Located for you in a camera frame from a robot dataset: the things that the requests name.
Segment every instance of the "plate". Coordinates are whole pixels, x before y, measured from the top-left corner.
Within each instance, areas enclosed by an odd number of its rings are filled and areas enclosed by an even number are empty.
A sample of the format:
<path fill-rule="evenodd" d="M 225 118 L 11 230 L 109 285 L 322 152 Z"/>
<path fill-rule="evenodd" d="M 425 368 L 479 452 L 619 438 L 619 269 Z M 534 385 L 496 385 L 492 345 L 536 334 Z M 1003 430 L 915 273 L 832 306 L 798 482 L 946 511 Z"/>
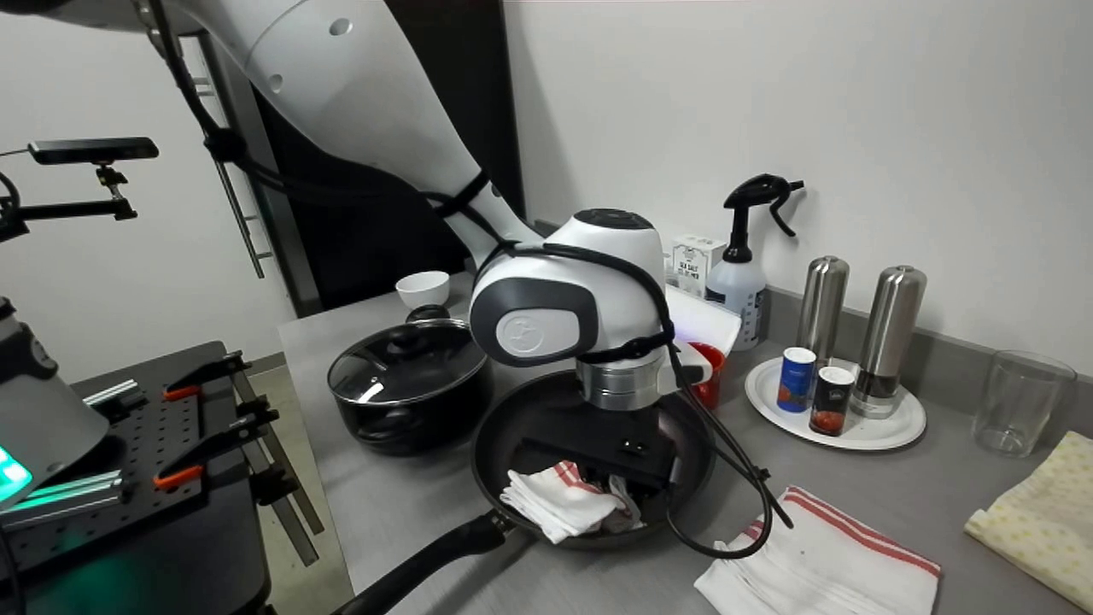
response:
<path fill-rule="evenodd" d="M 776 402 L 779 377 L 783 377 L 783 359 L 757 361 L 746 378 L 746 393 L 765 421 L 773 421 L 776 427 L 802 441 L 841 446 L 841 452 L 896 452 L 919 441 L 925 430 L 925 410 L 919 395 L 898 385 L 896 389 L 898 408 L 890 416 L 874 421 L 846 410 L 846 427 L 841 438 L 816 435 L 808 430 L 808 410 L 788 413 Z"/>

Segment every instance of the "black pot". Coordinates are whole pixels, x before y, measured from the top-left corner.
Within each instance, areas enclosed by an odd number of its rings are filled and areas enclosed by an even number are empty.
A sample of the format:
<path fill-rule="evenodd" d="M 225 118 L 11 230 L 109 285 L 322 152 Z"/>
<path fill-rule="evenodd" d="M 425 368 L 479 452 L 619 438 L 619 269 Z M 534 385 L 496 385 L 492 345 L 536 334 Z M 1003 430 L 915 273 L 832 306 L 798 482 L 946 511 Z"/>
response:
<path fill-rule="evenodd" d="M 492 377 L 480 349 L 445 312 L 414 312 L 346 349 L 329 385 L 346 427 L 381 455 L 454 443 L 487 410 Z"/>

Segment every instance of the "napkin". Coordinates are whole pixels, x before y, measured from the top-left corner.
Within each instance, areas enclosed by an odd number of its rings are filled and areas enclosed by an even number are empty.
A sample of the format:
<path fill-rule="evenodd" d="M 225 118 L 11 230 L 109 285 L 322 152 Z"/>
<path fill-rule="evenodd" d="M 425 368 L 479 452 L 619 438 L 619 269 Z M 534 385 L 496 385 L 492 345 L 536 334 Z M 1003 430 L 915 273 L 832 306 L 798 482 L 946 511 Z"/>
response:
<path fill-rule="evenodd" d="M 964 529 L 1093 611 L 1093 441 L 1069 430 L 1021 485 L 976 509 Z"/>
<path fill-rule="evenodd" d="M 597 529 L 616 509 L 632 509 L 626 488 L 605 492 L 583 482 L 577 461 L 558 461 L 536 476 L 509 472 L 501 502 L 534 520 L 549 544 Z"/>
<path fill-rule="evenodd" d="M 928 615 L 943 566 L 806 488 L 779 494 L 794 529 L 746 560 L 715 560 L 693 587 L 722 615 Z"/>

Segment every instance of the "pepper shaker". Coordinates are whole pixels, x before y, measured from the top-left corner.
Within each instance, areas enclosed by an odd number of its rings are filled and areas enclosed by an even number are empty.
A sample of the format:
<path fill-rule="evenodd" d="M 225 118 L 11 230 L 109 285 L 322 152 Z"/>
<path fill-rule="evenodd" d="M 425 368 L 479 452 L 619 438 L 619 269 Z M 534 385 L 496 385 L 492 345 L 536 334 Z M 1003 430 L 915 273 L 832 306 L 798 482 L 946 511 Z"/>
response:
<path fill-rule="evenodd" d="M 849 267 L 841 257 L 821 257 L 808 262 L 796 345 L 812 349 L 816 364 L 825 364 L 832 352 L 841 314 L 843 314 L 846 275 L 849 275 Z"/>
<path fill-rule="evenodd" d="M 888 416 L 898 401 L 898 364 L 912 343 L 925 273 L 915 267 L 888 267 L 878 275 L 869 334 L 860 345 L 860 377 L 853 385 L 853 410 L 865 416 Z"/>

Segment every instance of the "white spray bottle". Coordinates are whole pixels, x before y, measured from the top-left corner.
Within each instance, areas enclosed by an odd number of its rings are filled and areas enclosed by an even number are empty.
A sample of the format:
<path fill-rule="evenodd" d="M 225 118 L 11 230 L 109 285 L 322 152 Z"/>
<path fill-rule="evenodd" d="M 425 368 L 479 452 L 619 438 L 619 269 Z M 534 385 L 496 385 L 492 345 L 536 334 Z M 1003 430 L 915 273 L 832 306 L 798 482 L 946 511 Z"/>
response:
<path fill-rule="evenodd" d="M 723 208 L 732 208 L 732 238 L 726 238 L 723 257 L 715 262 L 715 269 L 707 275 L 707 299 L 723 303 L 726 312 L 740 314 L 740 334 L 734 343 L 734 352 L 754 349 L 762 343 L 765 312 L 767 312 L 765 273 L 750 259 L 750 248 L 747 248 L 747 208 L 773 205 L 779 230 L 786 234 L 796 234 L 783 222 L 779 208 L 798 189 L 802 189 L 802 180 L 757 173 L 723 197 Z"/>

